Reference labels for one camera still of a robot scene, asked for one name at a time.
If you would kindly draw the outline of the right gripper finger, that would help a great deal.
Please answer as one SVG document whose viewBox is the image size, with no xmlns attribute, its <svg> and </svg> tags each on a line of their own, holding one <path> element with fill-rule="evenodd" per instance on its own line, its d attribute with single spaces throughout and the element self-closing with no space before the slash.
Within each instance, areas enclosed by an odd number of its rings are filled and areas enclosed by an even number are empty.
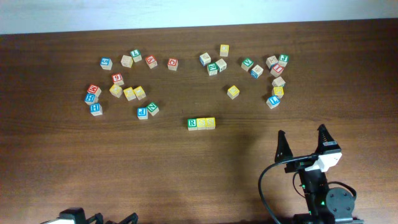
<svg viewBox="0 0 398 224">
<path fill-rule="evenodd" d="M 293 158 L 292 151 L 285 137 L 285 132 L 283 130 L 279 130 L 278 132 L 278 140 L 277 140 L 277 149 L 275 153 L 275 162 L 282 162 Z"/>
<path fill-rule="evenodd" d="M 316 154 L 325 154 L 328 151 L 336 149 L 336 142 L 331 137 L 326 126 L 321 124 L 318 127 L 318 146 L 316 148 Z"/>
</svg>

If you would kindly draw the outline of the yellow S letter block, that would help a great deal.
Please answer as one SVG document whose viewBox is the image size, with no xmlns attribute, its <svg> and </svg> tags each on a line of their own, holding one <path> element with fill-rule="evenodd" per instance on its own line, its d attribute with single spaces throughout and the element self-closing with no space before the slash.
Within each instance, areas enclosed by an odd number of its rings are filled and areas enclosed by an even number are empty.
<svg viewBox="0 0 398 224">
<path fill-rule="evenodd" d="M 206 129 L 206 118 L 197 118 L 197 130 Z"/>
<path fill-rule="evenodd" d="M 216 121 L 214 117 L 205 118 L 205 121 L 206 121 L 206 129 L 215 129 Z"/>
</svg>

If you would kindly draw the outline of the green R letter block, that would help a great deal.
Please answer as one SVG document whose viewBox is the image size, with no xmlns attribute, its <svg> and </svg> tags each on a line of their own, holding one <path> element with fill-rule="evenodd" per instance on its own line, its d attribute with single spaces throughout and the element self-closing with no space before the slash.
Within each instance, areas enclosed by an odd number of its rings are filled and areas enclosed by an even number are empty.
<svg viewBox="0 0 398 224">
<path fill-rule="evenodd" d="M 196 118 L 187 119 L 187 127 L 189 131 L 197 130 L 198 129 L 197 119 Z"/>
</svg>

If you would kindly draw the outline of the blue L letter block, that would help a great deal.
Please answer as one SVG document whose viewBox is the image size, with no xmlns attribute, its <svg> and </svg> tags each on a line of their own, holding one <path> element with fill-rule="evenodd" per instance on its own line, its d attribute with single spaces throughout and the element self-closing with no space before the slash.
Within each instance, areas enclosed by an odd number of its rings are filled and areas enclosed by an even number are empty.
<svg viewBox="0 0 398 224">
<path fill-rule="evenodd" d="M 267 99 L 266 104 L 270 109 L 277 107 L 280 103 L 280 99 L 277 96 L 271 96 Z"/>
</svg>

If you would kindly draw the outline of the plain wooden block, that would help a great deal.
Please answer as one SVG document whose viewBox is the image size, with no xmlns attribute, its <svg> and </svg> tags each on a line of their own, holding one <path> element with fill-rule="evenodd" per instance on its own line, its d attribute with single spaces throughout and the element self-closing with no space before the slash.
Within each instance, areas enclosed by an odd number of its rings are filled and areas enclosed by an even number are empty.
<svg viewBox="0 0 398 224">
<path fill-rule="evenodd" d="M 272 86 L 274 87 L 284 87 L 285 80 L 282 77 L 277 77 L 272 81 Z"/>
<path fill-rule="evenodd" d="M 121 65 L 123 67 L 131 68 L 134 61 L 131 56 L 123 55 L 121 58 Z"/>
</svg>

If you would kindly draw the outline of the red I letter block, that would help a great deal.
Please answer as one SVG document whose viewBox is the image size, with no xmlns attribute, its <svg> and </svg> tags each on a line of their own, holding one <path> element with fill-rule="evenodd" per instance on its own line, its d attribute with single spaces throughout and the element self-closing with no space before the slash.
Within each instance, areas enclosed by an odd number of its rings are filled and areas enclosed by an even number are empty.
<svg viewBox="0 0 398 224">
<path fill-rule="evenodd" d="M 272 68 L 271 68 L 271 75 L 273 75 L 274 77 L 279 77 L 281 75 L 281 73 L 284 71 L 284 67 L 280 66 L 279 64 L 275 64 Z"/>
</svg>

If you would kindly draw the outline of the wooden K letter block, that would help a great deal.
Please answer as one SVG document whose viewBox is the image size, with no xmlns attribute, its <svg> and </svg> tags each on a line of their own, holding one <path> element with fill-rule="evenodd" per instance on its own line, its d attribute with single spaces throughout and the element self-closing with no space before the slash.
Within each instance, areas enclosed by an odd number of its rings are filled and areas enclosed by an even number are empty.
<svg viewBox="0 0 398 224">
<path fill-rule="evenodd" d="M 266 59 L 266 65 L 268 66 L 269 69 L 271 69 L 274 65 L 276 65 L 278 63 L 279 63 L 279 60 L 275 55 L 270 56 Z"/>
</svg>

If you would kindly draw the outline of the wooden block beside Z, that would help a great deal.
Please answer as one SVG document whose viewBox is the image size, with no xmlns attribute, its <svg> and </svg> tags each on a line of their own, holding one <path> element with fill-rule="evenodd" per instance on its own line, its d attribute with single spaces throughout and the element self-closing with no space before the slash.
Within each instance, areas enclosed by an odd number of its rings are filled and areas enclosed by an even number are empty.
<svg viewBox="0 0 398 224">
<path fill-rule="evenodd" d="M 216 65 L 219 72 L 222 72 L 227 68 L 227 63 L 222 58 L 216 61 Z"/>
</svg>

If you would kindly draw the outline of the blue P letter block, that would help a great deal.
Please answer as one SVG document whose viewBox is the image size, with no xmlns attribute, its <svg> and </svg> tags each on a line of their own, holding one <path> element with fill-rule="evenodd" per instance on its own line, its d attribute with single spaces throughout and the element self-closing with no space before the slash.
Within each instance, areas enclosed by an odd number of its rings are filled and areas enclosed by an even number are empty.
<svg viewBox="0 0 398 224">
<path fill-rule="evenodd" d="M 148 119 L 147 108 L 138 108 L 137 109 L 137 117 L 138 117 L 138 119 Z"/>
</svg>

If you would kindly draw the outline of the green Z letter block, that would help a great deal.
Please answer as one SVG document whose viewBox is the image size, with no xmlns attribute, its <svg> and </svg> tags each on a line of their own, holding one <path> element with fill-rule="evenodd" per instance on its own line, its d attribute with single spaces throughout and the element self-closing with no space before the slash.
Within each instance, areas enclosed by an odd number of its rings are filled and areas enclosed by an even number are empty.
<svg viewBox="0 0 398 224">
<path fill-rule="evenodd" d="M 207 71 L 209 76 L 216 75 L 218 73 L 218 66 L 216 63 L 209 63 L 207 65 Z"/>
</svg>

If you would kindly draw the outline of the blue H letter block upper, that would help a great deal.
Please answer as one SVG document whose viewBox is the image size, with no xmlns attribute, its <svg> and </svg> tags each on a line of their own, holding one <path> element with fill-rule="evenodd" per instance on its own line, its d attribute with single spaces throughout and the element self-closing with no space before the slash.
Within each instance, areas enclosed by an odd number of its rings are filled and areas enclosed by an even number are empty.
<svg viewBox="0 0 398 224">
<path fill-rule="evenodd" d="M 98 97 L 92 93 L 87 93 L 84 99 L 87 105 L 92 105 L 98 102 Z"/>
</svg>

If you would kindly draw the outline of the blue-sided Q wooden block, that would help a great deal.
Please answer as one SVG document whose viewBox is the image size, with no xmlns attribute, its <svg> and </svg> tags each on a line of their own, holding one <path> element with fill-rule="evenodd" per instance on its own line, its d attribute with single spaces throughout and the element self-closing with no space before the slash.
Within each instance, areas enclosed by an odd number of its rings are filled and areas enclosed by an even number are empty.
<svg viewBox="0 0 398 224">
<path fill-rule="evenodd" d="M 211 62 L 211 57 L 207 52 L 201 54 L 199 59 L 203 66 L 208 65 Z"/>
</svg>

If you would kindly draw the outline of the red 6 number block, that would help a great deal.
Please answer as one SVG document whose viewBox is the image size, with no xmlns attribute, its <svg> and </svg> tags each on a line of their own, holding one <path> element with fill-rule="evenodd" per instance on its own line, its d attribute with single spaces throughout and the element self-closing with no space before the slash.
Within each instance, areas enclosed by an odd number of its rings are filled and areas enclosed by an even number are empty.
<svg viewBox="0 0 398 224">
<path fill-rule="evenodd" d="M 124 79 L 121 73 L 115 73 L 111 75 L 112 81 L 115 85 L 122 86 L 124 85 Z"/>
</svg>

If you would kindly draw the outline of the red Q letter block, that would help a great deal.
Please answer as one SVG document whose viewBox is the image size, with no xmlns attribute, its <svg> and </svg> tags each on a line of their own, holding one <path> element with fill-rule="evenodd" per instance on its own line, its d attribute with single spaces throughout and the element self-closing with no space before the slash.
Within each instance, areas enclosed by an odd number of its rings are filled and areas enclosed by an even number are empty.
<svg viewBox="0 0 398 224">
<path fill-rule="evenodd" d="M 169 70 L 176 71 L 178 69 L 178 60 L 176 58 L 170 58 L 167 66 Z"/>
</svg>

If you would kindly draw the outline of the green L letter block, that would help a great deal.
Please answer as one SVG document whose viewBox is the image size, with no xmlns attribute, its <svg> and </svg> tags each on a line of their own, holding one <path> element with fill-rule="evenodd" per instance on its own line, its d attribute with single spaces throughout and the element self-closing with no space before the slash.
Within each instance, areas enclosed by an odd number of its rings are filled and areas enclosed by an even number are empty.
<svg viewBox="0 0 398 224">
<path fill-rule="evenodd" d="M 130 54 L 131 54 L 131 57 L 132 57 L 134 63 L 142 60 L 141 52 L 138 49 L 134 49 L 134 50 L 130 51 Z"/>
</svg>

